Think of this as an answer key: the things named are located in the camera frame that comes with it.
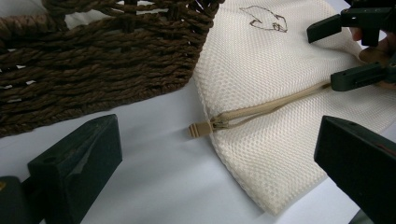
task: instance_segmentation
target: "brown wicker basket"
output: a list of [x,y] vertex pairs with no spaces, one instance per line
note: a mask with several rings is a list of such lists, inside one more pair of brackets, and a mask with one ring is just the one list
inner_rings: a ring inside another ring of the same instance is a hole
[[[42,2],[0,18],[0,137],[180,89],[223,0]],[[108,17],[67,28],[90,10]]]

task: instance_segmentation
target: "white surface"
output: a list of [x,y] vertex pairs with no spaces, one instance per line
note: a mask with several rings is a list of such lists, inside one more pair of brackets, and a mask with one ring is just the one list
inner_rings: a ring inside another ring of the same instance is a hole
[[359,209],[327,179],[280,217],[264,214],[233,180],[208,139],[187,137],[188,125],[204,118],[193,83],[145,102],[2,138],[0,175],[24,180],[28,161],[85,121],[112,113],[119,118],[123,162],[82,223],[342,224]]

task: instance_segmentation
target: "hand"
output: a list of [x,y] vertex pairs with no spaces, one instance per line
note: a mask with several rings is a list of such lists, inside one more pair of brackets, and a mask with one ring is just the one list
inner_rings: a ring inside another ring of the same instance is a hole
[[[363,36],[361,29],[350,28],[350,31],[352,33],[353,40],[361,40]],[[362,61],[367,63],[380,62],[383,66],[388,64],[389,58],[396,52],[396,34],[388,32],[385,33],[387,34],[387,37],[379,41],[377,47],[370,47],[361,51],[359,58]],[[377,85],[386,89],[396,90],[396,83],[381,81],[377,83]]]

